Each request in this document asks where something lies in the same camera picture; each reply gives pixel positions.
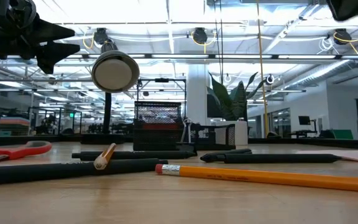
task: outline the ceiling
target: ceiling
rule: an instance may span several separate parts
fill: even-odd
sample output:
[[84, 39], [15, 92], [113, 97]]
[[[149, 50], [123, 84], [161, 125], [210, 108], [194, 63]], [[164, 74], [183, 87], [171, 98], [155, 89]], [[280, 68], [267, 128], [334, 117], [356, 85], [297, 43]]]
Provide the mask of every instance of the ceiling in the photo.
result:
[[[107, 28], [108, 36], [118, 49], [127, 54], [259, 54], [260, 46], [258, 18], [260, 18], [261, 49], [263, 54], [302, 55], [352, 55], [356, 52], [349, 44], [333, 43], [335, 29], [345, 28], [352, 38], [358, 39], [358, 16], [346, 22], [336, 22], [327, 6], [309, 6], [309, 1], [261, 1], [260, 15], [256, 4], [241, 4], [238, 0], [221, 1], [206, 5], [204, 0], [92, 0], [78, 4], [78, 0], [33, 0], [41, 19], [71, 28], [76, 35], [60, 42], [78, 44], [79, 54], [100, 54], [100, 46], [92, 43], [97, 28]], [[205, 28], [208, 43], [205, 48], [191, 38], [196, 27]], [[358, 41], [354, 42], [358, 51]], [[206, 64], [216, 78], [220, 74], [218, 60], [190, 59], [136, 59], [141, 78], [184, 78], [195, 63]], [[46, 75], [36, 67], [34, 61], [10, 59], [0, 61], [0, 78], [7, 80], [66, 79], [51, 85], [46, 82], [22, 83], [24, 86], [44, 89], [93, 89], [90, 70], [94, 60], [74, 58], [63, 60], [55, 67], [53, 75]], [[234, 88], [239, 81], [248, 82], [249, 77], [260, 72], [259, 59], [224, 60], [224, 82]], [[265, 74], [276, 77], [275, 88], [291, 82], [303, 73], [324, 63], [320, 60], [264, 60]], [[147, 99], [184, 100], [184, 93], [176, 83], [149, 83], [145, 90], [170, 89], [173, 92], [150, 92]], [[133, 105], [131, 95], [135, 92], [115, 94], [114, 99], [121, 108]], [[103, 92], [92, 92], [92, 96], [80, 96], [77, 92], [39, 93], [59, 96], [72, 103], [103, 103]], [[61, 103], [48, 98], [47, 101]], [[103, 105], [92, 106], [101, 110]]]

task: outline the scissor handle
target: scissor handle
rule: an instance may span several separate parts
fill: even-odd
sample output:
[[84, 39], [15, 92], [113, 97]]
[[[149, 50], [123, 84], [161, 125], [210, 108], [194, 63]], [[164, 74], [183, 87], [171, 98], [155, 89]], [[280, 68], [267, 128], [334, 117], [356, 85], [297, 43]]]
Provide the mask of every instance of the scissor handle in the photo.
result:
[[25, 156], [46, 153], [51, 148], [52, 144], [47, 141], [29, 141], [27, 144], [15, 148], [0, 147], [0, 155], [7, 155], [9, 159], [20, 159]]

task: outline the yellow pencil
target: yellow pencil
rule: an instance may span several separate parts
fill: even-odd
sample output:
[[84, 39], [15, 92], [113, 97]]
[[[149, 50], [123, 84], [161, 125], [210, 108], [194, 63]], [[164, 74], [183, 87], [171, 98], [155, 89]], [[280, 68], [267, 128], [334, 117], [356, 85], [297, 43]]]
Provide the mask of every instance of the yellow pencil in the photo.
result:
[[100, 154], [100, 156], [94, 160], [93, 165], [97, 170], [104, 170], [104, 168], [106, 168], [116, 147], [117, 145], [112, 143], [106, 150], [102, 152], [102, 154]]
[[199, 177], [219, 180], [238, 180], [266, 184], [283, 184], [325, 189], [358, 191], [358, 177], [336, 177], [330, 175], [296, 174], [258, 170], [219, 169], [180, 165], [155, 166], [158, 174]]

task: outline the table surface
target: table surface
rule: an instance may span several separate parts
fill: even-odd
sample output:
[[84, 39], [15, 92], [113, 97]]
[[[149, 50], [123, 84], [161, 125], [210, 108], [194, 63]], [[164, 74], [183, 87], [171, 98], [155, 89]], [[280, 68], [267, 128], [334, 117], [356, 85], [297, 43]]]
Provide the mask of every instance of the table surface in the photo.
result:
[[[72, 152], [106, 146], [53, 143], [44, 155], [0, 166], [68, 161]], [[341, 149], [254, 144], [254, 153]], [[132, 144], [117, 151], [130, 151]], [[332, 164], [205, 164], [197, 157], [170, 164], [358, 177], [358, 162]], [[0, 185], [0, 223], [358, 223], [358, 192], [157, 175], [154, 172]]]

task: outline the yellow cable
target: yellow cable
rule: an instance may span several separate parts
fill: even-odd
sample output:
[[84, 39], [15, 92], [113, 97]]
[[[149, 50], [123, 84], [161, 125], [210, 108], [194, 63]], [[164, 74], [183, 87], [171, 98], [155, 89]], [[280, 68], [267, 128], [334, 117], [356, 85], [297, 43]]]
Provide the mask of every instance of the yellow cable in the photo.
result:
[[356, 48], [353, 46], [353, 44], [352, 44], [352, 43], [349, 43], [349, 44], [352, 46], [354, 52], [355, 52], [356, 54], [358, 54], [358, 51], [357, 51]]
[[214, 33], [214, 38], [213, 38], [208, 44], [199, 44], [199, 43], [197, 43], [197, 42], [194, 40], [193, 34], [194, 34], [194, 31], [191, 32], [191, 39], [193, 40], [193, 42], [194, 42], [195, 44], [204, 46], [204, 54], [206, 54], [206, 46], [208, 46], [209, 44], [212, 44], [212, 42], [215, 42], [216, 33]]
[[353, 43], [353, 42], [358, 41], [358, 39], [357, 40], [343, 40], [343, 39], [340, 39], [340, 38], [336, 37], [336, 34], [337, 34], [337, 32], [334, 33], [334, 38], [337, 39], [337, 40], [340, 40], [342, 42]]
[[87, 49], [91, 49], [91, 48], [93, 47], [94, 32], [93, 32], [93, 34], [92, 34], [92, 43], [91, 43], [91, 46], [90, 46], [90, 47], [85, 43], [85, 35], [86, 35], [86, 32], [84, 33], [84, 39], [82, 39], [82, 43], [84, 44], [84, 46], [85, 46]]
[[[260, 60], [260, 79], [264, 79], [264, 67], [262, 61], [262, 34], [260, 33], [260, 17], [259, 17], [259, 0], [256, 0], [256, 7], [258, 11], [258, 30], [259, 30], [259, 60]], [[265, 84], [262, 85], [262, 94], [264, 96], [264, 107], [265, 107], [265, 137], [267, 137], [268, 133], [268, 124], [267, 124], [267, 107], [266, 107], [266, 95], [265, 95]]]

